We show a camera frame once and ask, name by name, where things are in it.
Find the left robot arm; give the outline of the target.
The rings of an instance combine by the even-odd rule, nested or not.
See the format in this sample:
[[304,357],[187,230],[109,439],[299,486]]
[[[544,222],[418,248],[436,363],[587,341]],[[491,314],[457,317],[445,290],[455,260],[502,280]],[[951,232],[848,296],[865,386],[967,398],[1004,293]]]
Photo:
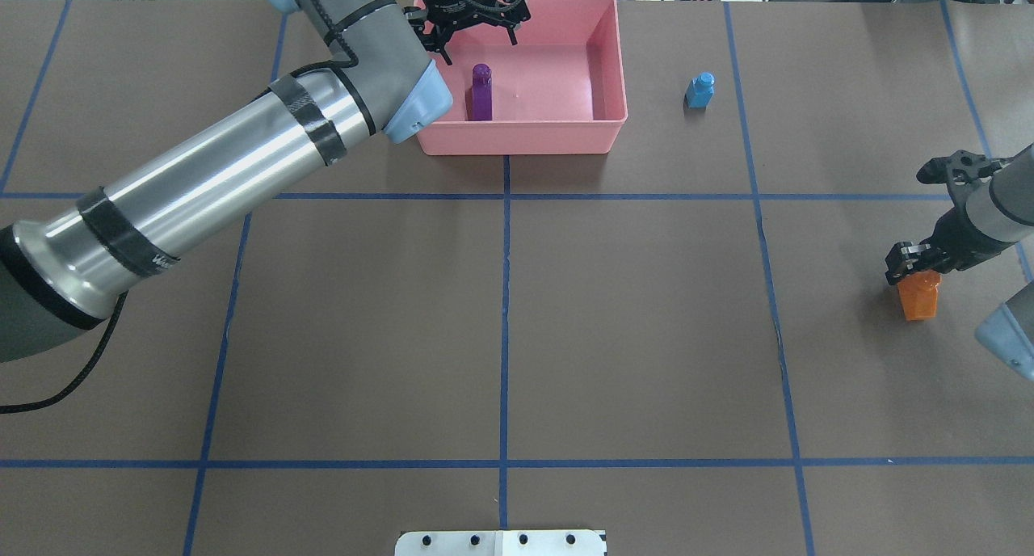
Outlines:
[[118,298],[369,137],[400,143],[453,107],[439,62],[480,23],[509,37],[527,0],[269,0],[303,12],[330,58],[277,78],[245,107],[55,220],[2,230],[3,361],[74,341]]

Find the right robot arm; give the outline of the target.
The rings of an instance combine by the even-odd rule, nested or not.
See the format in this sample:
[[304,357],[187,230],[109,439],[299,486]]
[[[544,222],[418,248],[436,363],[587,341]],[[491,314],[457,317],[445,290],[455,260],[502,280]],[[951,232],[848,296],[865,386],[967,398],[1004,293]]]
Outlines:
[[[1033,159],[1028,145],[1007,158],[957,150],[917,171],[923,184],[944,184],[950,208],[919,243],[898,242],[884,258],[889,286],[937,272],[963,272],[1004,253],[1033,231]],[[1032,285],[1003,302],[975,330],[990,353],[1024,379],[1033,378]]]

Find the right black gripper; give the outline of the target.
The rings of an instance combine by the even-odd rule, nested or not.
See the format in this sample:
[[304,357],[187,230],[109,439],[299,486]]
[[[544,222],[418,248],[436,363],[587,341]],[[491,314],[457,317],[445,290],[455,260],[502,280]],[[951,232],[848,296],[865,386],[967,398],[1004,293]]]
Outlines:
[[987,158],[966,150],[924,163],[917,172],[917,180],[923,184],[946,185],[953,207],[935,222],[933,233],[922,242],[898,242],[891,246],[884,258],[884,277],[889,286],[898,286],[902,280],[924,270],[935,270],[942,275],[953,270],[968,270],[1015,245],[1001,233],[974,224],[967,211],[970,196],[989,192],[986,178],[1003,168],[1003,158]]

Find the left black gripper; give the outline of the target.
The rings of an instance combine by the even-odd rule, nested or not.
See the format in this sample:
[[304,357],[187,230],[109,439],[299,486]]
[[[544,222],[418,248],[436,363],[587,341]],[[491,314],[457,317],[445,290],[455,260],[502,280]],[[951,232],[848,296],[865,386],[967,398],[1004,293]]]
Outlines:
[[533,18],[528,0],[418,0],[406,8],[406,18],[418,33],[428,36],[428,50],[439,54],[444,64],[453,61],[447,51],[452,32],[486,23],[506,29],[510,44],[518,45],[516,32]]

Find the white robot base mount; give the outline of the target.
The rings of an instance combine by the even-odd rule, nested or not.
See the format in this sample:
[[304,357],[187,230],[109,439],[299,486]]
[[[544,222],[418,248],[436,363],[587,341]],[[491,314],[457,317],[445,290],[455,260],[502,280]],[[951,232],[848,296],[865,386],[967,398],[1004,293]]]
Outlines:
[[591,529],[437,530],[400,535],[395,555],[607,555],[604,531]]

